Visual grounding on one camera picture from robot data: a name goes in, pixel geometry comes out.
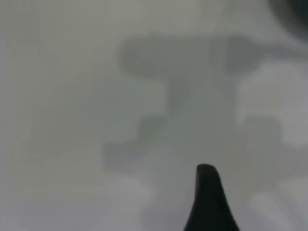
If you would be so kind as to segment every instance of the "white wall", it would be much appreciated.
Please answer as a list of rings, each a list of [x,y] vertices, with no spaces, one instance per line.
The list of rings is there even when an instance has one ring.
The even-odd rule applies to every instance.
[[[307,225],[306,34],[283,25],[266,0],[1,1],[1,230],[181,230],[199,163],[243,230]]]

